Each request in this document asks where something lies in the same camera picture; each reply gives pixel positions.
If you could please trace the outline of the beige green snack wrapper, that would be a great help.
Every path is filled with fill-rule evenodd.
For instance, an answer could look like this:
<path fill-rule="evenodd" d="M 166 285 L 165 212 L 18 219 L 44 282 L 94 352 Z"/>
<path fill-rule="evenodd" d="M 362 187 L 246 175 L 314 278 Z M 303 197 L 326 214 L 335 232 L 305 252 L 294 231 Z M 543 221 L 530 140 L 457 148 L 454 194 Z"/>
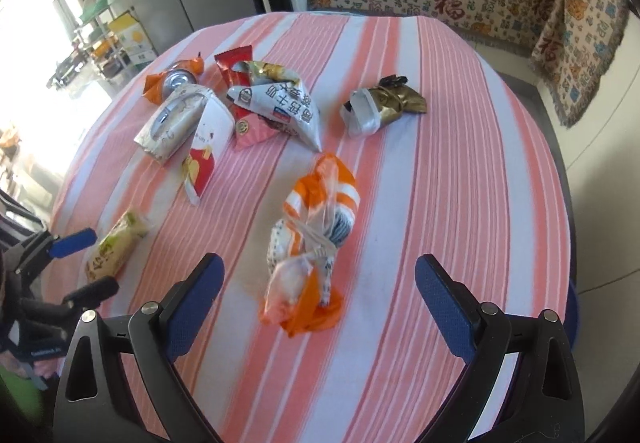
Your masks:
<path fill-rule="evenodd" d="M 116 277 L 150 229 L 145 215 L 134 209 L 124 212 L 94 248 L 86 264 L 89 283 L 103 277 Z"/>

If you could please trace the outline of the crushed white paper box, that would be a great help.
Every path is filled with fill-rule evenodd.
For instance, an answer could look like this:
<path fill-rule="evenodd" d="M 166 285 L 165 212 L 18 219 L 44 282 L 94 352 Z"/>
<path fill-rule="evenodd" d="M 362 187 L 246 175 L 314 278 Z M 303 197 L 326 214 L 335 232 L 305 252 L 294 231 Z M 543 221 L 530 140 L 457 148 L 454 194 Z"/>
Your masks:
<path fill-rule="evenodd" d="M 134 143 L 164 164 L 190 137 L 192 148 L 224 155 L 235 121 L 224 103 L 207 86 L 179 85 L 142 126 Z"/>

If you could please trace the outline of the red fries snack bag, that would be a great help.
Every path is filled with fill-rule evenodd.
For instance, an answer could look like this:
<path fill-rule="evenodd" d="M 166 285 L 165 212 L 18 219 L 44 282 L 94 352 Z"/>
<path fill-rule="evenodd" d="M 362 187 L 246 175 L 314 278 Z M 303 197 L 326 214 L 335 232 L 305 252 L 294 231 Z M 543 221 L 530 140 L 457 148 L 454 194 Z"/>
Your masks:
<path fill-rule="evenodd" d="M 215 170 L 215 156 L 210 146 L 192 148 L 182 164 L 183 188 L 190 203 L 199 204 Z"/>

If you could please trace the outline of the white grey snack wrapper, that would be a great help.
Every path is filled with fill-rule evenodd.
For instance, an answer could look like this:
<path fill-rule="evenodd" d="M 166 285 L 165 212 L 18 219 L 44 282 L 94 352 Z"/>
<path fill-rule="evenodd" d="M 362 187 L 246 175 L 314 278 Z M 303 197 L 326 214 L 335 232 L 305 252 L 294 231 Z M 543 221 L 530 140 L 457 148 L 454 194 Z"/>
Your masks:
<path fill-rule="evenodd" d="M 227 96 L 236 106 L 279 123 L 284 132 L 297 136 L 314 151 L 322 151 L 320 112 L 302 80 L 299 84 L 233 85 Z"/>

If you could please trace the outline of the green storage rack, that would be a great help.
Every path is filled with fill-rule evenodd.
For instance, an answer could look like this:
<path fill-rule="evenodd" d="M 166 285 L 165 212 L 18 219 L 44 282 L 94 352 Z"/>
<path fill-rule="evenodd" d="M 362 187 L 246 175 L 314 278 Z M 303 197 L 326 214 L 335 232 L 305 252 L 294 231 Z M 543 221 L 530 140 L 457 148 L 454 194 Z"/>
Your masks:
<path fill-rule="evenodd" d="M 79 17 L 70 11 L 66 0 L 54 0 L 53 6 L 72 49 L 56 64 L 47 88 L 66 88 L 85 66 L 91 66 L 107 82 L 112 82 L 128 69 L 131 60 L 116 33 L 108 26 L 115 20 L 108 0 L 85 0 Z"/>

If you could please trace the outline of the yellow cardboard box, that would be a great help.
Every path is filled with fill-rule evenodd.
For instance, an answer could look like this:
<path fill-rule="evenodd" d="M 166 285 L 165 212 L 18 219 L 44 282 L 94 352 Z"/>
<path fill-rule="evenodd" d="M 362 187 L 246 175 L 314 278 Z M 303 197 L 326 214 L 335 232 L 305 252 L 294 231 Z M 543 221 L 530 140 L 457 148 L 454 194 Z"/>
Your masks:
<path fill-rule="evenodd" d="M 130 12 L 122 13 L 107 25 L 134 65 L 146 65 L 157 58 L 154 47 L 140 21 Z"/>

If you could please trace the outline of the pink striped tablecloth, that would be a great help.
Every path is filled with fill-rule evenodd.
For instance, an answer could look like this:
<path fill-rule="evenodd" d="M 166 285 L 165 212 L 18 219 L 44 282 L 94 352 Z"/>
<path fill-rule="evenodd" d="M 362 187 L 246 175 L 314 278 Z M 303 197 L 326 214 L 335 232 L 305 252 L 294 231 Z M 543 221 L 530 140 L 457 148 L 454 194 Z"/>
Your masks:
<path fill-rule="evenodd" d="M 427 17 L 270 14 L 198 31 L 160 72 L 248 46 L 304 91 L 314 149 L 277 133 L 241 146 L 187 140 L 158 162 L 136 141 L 153 116 L 132 82 L 93 125 L 53 227 L 148 233 L 103 315 L 160 299 L 203 255 L 224 285 L 178 371 L 227 442 L 411 442 L 462 371 L 414 280 L 435 255 L 480 301 L 563 312 L 570 226 L 534 119 L 485 59 Z"/>

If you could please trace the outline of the yellow grey chip bag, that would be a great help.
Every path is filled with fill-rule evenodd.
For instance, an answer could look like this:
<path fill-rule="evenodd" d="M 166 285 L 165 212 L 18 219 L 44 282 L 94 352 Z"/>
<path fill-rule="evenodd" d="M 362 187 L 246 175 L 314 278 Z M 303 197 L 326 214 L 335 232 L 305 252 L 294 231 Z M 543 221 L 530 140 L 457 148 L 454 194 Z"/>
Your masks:
<path fill-rule="evenodd" d="M 233 66 L 233 70 L 243 73 L 248 78 L 250 85 L 261 85 L 271 82 L 288 82 L 299 84 L 299 75 L 285 66 L 271 64 L 271 62 L 258 62 L 258 60 L 241 60 Z"/>

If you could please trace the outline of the orange plastic bag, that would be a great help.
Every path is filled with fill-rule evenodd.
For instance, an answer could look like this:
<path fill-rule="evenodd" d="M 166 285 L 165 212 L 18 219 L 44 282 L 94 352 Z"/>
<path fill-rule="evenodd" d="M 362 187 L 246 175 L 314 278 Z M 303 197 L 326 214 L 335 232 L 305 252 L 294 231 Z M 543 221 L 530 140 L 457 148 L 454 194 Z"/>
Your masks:
<path fill-rule="evenodd" d="M 333 271 L 359 205 L 354 174 L 333 154 L 320 155 L 296 181 L 270 233 L 263 323 L 280 326 L 291 338 L 338 323 L 344 299 L 332 284 Z"/>

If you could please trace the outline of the crushed white gold carton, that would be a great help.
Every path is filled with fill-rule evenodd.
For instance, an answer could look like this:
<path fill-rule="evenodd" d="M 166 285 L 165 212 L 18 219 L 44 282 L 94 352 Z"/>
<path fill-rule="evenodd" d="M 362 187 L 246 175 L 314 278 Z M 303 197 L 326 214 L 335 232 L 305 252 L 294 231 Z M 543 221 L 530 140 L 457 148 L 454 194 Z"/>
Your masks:
<path fill-rule="evenodd" d="M 426 114 L 426 99 L 408 85 L 408 78 L 392 74 L 371 88 L 357 88 L 340 109 L 350 137 L 366 137 L 399 120 L 404 114 Z"/>

